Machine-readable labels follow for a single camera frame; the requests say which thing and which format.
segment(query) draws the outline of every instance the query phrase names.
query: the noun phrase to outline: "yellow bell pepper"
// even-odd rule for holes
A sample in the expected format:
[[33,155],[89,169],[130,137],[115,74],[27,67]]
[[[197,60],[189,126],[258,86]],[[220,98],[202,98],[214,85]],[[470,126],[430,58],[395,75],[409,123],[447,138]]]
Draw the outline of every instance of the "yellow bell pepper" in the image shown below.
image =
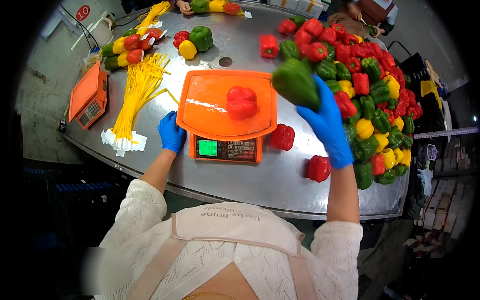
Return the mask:
[[338,81],[338,84],[342,88],[342,91],[348,94],[348,97],[350,99],[352,99],[352,97],[356,95],[355,89],[352,86],[352,82],[350,82],[349,80],[340,80]]
[[387,139],[387,136],[389,135],[390,133],[387,132],[386,134],[374,134],[373,136],[377,139],[378,141],[378,147],[377,149],[375,150],[376,152],[380,153],[382,152],[385,147],[387,147],[388,145],[388,139]]
[[384,157],[385,169],[391,169],[395,165],[395,154],[392,148],[386,148],[380,153]]
[[186,60],[191,60],[197,54],[197,48],[191,41],[183,41],[179,46],[180,55]]
[[384,82],[387,84],[388,88],[390,89],[390,97],[393,99],[398,99],[400,97],[400,85],[396,81],[395,78],[393,78],[392,75],[386,75],[384,77]]
[[395,166],[402,162],[403,159],[403,152],[400,148],[395,148],[393,150],[393,154],[395,154]]
[[410,149],[403,149],[403,159],[400,162],[402,165],[409,166],[410,161],[412,160],[412,153],[410,152]]
[[213,0],[208,4],[208,9],[211,12],[223,12],[225,10],[225,3],[223,0]]
[[127,49],[125,49],[125,46],[123,45],[126,38],[127,36],[119,37],[119,39],[113,43],[113,48],[112,48],[113,53],[120,54],[122,52],[127,51]]
[[402,117],[398,117],[395,120],[393,120],[392,127],[394,127],[395,125],[398,126],[398,130],[402,131],[402,129],[403,129]]
[[373,125],[371,120],[367,120],[365,118],[361,118],[355,124],[355,129],[357,130],[357,135],[363,141],[368,139],[372,136],[373,133]]

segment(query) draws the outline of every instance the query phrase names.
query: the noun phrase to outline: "scale display screen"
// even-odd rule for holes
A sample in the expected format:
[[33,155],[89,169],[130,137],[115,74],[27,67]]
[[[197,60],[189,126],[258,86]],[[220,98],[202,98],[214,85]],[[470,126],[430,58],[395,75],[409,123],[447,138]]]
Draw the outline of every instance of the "scale display screen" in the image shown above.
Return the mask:
[[198,141],[199,154],[208,155],[208,156],[217,156],[216,142],[217,141],[199,140]]

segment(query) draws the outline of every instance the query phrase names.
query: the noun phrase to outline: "stainless steel table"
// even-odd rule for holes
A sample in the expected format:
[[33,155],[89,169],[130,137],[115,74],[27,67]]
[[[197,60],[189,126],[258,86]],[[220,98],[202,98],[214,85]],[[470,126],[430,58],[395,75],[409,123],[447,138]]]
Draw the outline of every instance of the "stainless steel table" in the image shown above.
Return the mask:
[[[221,69],[219,60],[232,59],[228,69],[272,72],[282,61],[263,59],[259,54],[259,36],[274,34],[278,41],[285,40],[278,30],[278,24],[292,12],[278,7],[238,1],[242,8],[252,13],[252,18],[230,16],[225,13],[203,13],[184,16],[172,10],[160,17],[162,29],[168,32],[150,52],[167,53],[171,59],[160,88],[167,87],[179,99],[187,71],[198,69]],[[124,24],[142,12],[117,20]],[[138,24],[133,21],[114,29],[115,38]],[[199,53],[193,60],[186,61],[173,47],[173,36],[180,30],[190,31],[198,25],[212,30],[214,46]],[[123,104],[124,87],[127,80],[125,70],[119,69],[108,76],[107,111],[89,130],[80,128],[77,121],[68,123],[66,138],[121,171],[139,177],[153,162],[162,149],[157,126],[169,111],[177,110],[177,104],[164,93],[147,103],[137,114],[134,130],[148,137],[144,152],[126,152],[125,157],[116,156],[108,144],[100,138],[102,130],[113,127]],[[322,143],[313,134],[311,127],[295,110],[295,106],[278,96],[278,123],[284,123],[295,130],[295,142],[290,151],[279,151],[263,147],[260,164],[240,164],[194,160],[188,155],[189,142],[183,153],[179,153],[168,177],[167,190],[201,201],[215,203],[238,201],[260,205],[271,209],[280,216],[325,220],[330,178],[322,183],[304,178],[303,168],[313,155],[325,156]],[[403,176],[391,185],[373,185],[359,191],[361,219],[387,218],[401,215],[404,195],[408,185]]]

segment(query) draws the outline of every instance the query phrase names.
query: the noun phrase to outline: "gloved hand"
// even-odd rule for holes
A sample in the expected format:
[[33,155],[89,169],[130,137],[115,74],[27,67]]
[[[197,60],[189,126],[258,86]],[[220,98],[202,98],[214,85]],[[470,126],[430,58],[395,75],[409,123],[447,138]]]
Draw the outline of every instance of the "gloved hand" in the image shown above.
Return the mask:
[[320,77],[313,75],[320,95],[320,109],[313,112],[309,108],[298,106],[297,112],[312,127],[317,138],[325,146],[330,164],[334,168],[344,168],[353,163],[352,151],[345,138],[340,110],[332,91]]
[[185,143],[185,130],[182,127],[177,126],[177,112],[169,112],[163,119],[160,120],[158,126],[158,133],[162,138],[162,148],[170,149],[175,153],[178,153],[180,148]]

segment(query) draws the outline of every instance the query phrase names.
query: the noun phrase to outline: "green bell pepper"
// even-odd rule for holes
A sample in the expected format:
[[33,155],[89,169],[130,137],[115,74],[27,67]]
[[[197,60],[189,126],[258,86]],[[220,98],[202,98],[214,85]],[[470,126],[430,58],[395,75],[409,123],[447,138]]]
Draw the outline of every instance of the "green bell pepper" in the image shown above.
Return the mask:
[[361,69],[368,75],[369,80],[379,80],[380,76],[382,75],[382,71],[378,66],[377,60],[372,57],[361,60]]
[[272,75],[274,89],[294,105],[301,105],[317,112],[320,98],[317,83],[307,67],[296,59],[287,59]]
[[378,175],[379,184],[392,184],[395,182],[396,172],[393,169],[385,170],[385,173]]
[[331,62],[323,60],[317,64],[315,67],[318,77],[322,80],[335,80],[336,77],[336,67]]
[[195,27],[192,29],[192,32],[190,32],[188,39],[195,45],[199,52],[207,51],[209,48],[213,47],[212,31],[208,27]]
[[404,165],[396,165],[395,168],[393,168],[393,169],[395,170],[396,176],[400,177],[400,176],[405,175],[405,173],[408,170],[408,167],[404,166]]
[[280,43],[280,52],[282,52],[283,59],[299,59],[300,53],[297,44],[292,40],[286,40]]
[[370,91],[368,93],[375,105],[388,102],[390,97],[390,88],[383,80],[377,80],[370,83]]
[[353,116],[351,117],[348,117],[344,120],[344,122],[346,124],[352,124],[352,125],[355,125],[355,123],[357,123],[358,120],[360,120],[360,117],[361,117],[361,108],[360,108],[360,102],[357,100],[357,99],[352,99],[352,103],[353,105],[355,105],[355,107],[357,108],[357,113],[354,114]]
[[342,88],[340,87],[340,84],[337,80],[326,80],[325,84],[330,88],[334,95],[342,91]]
[[355,180],[357,181],[357,188],[359,190],[366,190],[373,183],[373,167],[371,162],[364,164],[353,164],[355,172]]
[[360,97],[360,107],[363,117],[367,120],[371,120],[375,115],[375,104],[370,96]]
[[357,130],[353,124],[343,124],[343,131],[345,132],[345,137],[349,145],[352,144],[353,140],[357,136]]
[[353,158],[361,162],[366,162],[372,157],[372,155],[375,154],[377,147],[378,140],[373,135],[363,141],[356,137],[350,145]]
[[288,17],[288,19],[295,23],[297,29],[299,29],[303,25],[303,23],[305,23],[305,18],[302,16],[290,16]]
[[388,121],[387,115],[385,115],[385,113],[380,108],[377,108],[375,110],[375,115],[372,118],[372,124],[382,134],[390,132],[390,130],[392,129],[390,122]]
[[404,116],[403,120],[403,132],[406,134],[411,134],[415,130],[415,125],[413,124],[412,116]]
[[192,12],[196,12],[196,13],[208,12],[210,11],[208,9],[208,4],[209,4],[209,1],[207,0],[192,0],[190,2],[190,8],[192,9]]
[[327,57],[324,58],[324,60],[333,63],[333,61],[335,60],[335,54],[336,54],[335,47],[328,44],[327,42],[320,42],[320,44],[324,45],[325,48],[327,49]]
[[347,66],[342,62],[337,62],[336,65],[336,78],[338,80],[352,81],[352,74],[348,70]]
[[388,146],[392,149],[397,149],[403,142],[403,133],[398,130],[398,126],[392,127],[390,130],[390,134],[387,137],[388,139]]

